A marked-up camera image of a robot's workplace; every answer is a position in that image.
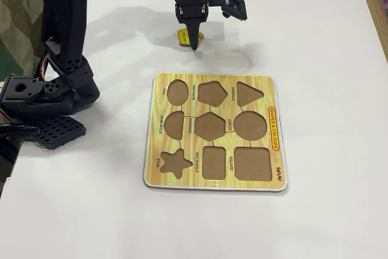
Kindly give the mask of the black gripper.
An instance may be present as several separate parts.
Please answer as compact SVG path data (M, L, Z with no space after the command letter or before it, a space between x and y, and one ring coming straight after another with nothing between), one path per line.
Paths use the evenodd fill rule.
M174 1L178 22L186 24L182 31L182 46L196 51L202 38L199 32L200 23L205 22L209 14L209 0Z

